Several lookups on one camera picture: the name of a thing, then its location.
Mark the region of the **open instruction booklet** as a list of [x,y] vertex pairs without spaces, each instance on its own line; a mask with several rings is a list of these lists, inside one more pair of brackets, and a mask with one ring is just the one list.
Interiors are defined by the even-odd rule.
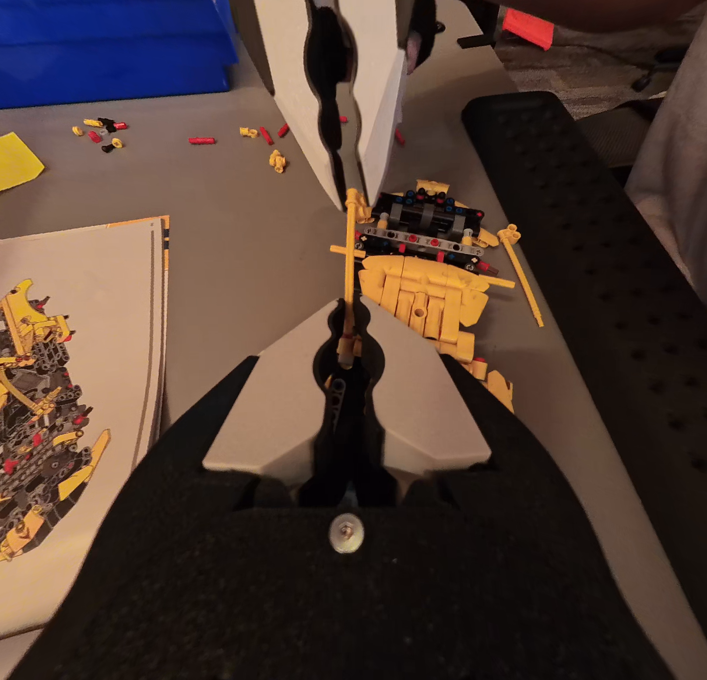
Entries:
[[165,221],[1,241],[1,638],[56,612],[158,431]]

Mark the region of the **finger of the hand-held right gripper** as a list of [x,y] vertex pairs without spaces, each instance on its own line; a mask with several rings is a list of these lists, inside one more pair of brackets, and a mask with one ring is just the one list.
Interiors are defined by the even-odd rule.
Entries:
[[350,81],[353,60],[336,0],[335,20],[347,43],[341,54],[347,73],[338,82],[332,82],[323,59],[314,56],[323,51],[324,34],[315,28],[311,0],[254,0],[254,4],[271,65],[272,97],[324,192],[344,212],[349,187],[341,149],[350,122],[340,123],[341,115],[349,116],[340,109],[338,96]]
[[349,116],[341,158],[348,187],[374,204],[393,148],[407,72],[409,0],[336,0],[352,45],[352,69],[338,100]]

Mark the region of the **shiny grey cloth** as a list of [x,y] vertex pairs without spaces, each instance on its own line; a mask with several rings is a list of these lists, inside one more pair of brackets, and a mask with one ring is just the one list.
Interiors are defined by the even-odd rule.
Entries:
[[705,18],[650,124],[626,193],[705,303]]

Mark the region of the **black perforated panel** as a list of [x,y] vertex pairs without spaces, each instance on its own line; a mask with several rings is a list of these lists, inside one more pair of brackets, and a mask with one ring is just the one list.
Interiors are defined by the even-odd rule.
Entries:
[[706,307],[554,94],[461,120],[706,631]]

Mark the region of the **yellow brick link rod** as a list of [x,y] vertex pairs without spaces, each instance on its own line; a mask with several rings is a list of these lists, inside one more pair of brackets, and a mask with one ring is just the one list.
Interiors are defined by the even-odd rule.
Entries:
[[355,188],[347,190],[344,206],[347,210],[346,244],[342,249],[345,257],[344,272],[344,327],[337,347],[338,364],[350,369],[354,363],[354,264],[356,225],[373,221],[372,208],[367,205],[363,193]]

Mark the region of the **cluster of small brick pieces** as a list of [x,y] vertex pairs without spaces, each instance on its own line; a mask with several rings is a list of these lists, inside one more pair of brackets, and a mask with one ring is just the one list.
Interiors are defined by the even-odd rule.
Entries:
[[100,148],[102,153],[110,154],[125,148],[126,143],[120,134],[128,128],[128,124],[124,121],[98,117],[84,119],[81,125],[72,126],[71,132],[75,137],[89,138],[94,145]]

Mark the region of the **red sheet on floor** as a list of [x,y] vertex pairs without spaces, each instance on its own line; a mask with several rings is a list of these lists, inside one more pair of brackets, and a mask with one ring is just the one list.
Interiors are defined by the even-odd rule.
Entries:
[[507,8],[503,19],[502,30],[520,39],[524,39],[544,51],[553,45],[555,25],[552,22],[534,15]]

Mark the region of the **blue plastic bin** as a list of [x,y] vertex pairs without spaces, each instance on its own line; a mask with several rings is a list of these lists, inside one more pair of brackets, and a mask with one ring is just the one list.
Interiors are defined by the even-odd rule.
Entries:
[[213,0],[1,0],[1,108],[224,92],[233,23]]

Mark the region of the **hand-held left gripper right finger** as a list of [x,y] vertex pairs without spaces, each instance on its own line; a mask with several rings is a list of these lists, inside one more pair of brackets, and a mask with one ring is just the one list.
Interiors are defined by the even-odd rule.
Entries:
[[381,463],[400,493],[437,472],[466,470],[491,456],[482,431],[431,341],[369,297],[360,298],[362,354],[378,357],[371,393],[383,429]]

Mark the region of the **yellow flexible brick rod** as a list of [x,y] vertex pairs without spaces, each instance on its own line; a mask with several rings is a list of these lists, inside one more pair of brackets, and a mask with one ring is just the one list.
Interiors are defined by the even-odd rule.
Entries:
[[539,304],[537,302],[537,299],[535,298],[535,294],[533,293],[532,287],[520,263],[520,260],[518,259],[517,254],[514,250],[514,246],[521,238],[521,234],[517,229],[517,225],[508,224],[506,228],[500,230],[497,233],[497,237],[499,239],[499,243],[505,249],[510,263],[513,265],[513,269],[516,272],[517,279],[520,282],[520,285],[523,289],[528,305],[538,327],[543,328],[544,320],[539,308]]

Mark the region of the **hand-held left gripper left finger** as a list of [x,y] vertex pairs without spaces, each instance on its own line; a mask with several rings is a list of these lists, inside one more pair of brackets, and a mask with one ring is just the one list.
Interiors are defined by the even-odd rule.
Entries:
[[337,344],[344,315],[333,300],[263,350],[206,456],[205,469],[304,485],[323,465],[346,392]]

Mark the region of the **yellow toy brick model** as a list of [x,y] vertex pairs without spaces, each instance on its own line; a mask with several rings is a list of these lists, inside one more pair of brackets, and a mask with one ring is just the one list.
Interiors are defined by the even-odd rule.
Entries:
[[[429,180],[405,193],[383,192],[371,208],[373,221],[356,225],[354,287],[360,297],[431,341],[440,357],[454,360],[513,412],[513,384],[476,355],[470,330],[491,286],[516,285],[483,260],[483,248],[499,244],[482,227],[484,212],[457,201],[448,184]],[[365,356],[361,334],[354,327],[354,356]]]

